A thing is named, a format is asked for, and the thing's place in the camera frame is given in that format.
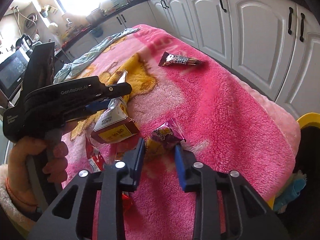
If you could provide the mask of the left hand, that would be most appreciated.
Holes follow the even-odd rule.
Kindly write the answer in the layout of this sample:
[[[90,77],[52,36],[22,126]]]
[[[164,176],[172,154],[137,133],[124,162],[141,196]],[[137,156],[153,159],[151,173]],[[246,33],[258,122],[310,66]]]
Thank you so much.
[[[66,143],[61,136],[77,126],[76,121],[52,129],[44,138],[21,138],[9,153],[5,186],[13,204],[22,211],[34,213],[46,209],[61,192],[67,180]]]

